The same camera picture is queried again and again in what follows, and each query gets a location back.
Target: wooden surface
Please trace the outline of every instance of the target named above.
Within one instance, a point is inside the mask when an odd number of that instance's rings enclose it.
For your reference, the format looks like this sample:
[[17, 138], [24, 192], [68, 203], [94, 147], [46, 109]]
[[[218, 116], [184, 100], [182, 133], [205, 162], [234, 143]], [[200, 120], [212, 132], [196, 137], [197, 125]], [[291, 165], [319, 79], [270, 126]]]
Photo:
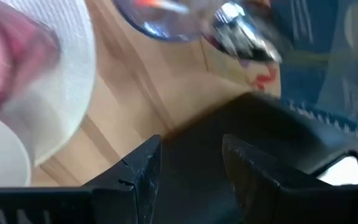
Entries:
[[199, 41], [168, 44], [127, 24], [111, 0], [86, 0], [98, 49], [88, 114], [71, 141], [34, 169], [34, 186], [81, 185], [153, 134], [167, 134], [244, 87], [208, 73]]

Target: glass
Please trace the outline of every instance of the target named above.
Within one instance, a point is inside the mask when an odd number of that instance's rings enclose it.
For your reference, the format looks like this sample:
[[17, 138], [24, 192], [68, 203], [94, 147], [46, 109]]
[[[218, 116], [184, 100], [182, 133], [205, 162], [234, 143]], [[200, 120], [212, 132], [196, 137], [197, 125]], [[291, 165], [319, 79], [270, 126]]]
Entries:
[[125, 20], [141, 33], [158, 40], [175, 42], [199, 38], [200, 17], [214, 14], [225, 2], [225, 0], [178, 0], [174, 3], [188, 8], [187, 13], [180, 13], [147, 7], [139, 4], [140, 1], [144, 2], [144, 0], [114, 0], [114, 4]]

